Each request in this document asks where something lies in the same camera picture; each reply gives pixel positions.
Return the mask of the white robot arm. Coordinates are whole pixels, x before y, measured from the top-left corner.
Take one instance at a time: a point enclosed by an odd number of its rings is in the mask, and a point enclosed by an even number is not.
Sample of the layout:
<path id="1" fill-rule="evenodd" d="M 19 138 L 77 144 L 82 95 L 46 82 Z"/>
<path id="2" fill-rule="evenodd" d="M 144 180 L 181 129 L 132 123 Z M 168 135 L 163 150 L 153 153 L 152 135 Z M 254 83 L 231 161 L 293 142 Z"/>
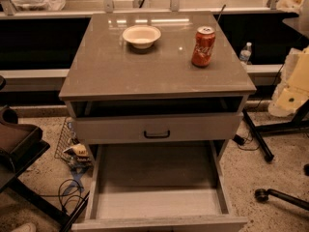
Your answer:
<path id="1" fill-rule="evenodd" d="M 308 36 L 309 0 L 279 0 L 276 9 L 298 14 L 290 25 L 302 35 Z M 290 50 L 280 78 L 268 112 L 276 117 L 286 117 L 296 113 L 309 100 L 309 45 L 301 50 Z"/>

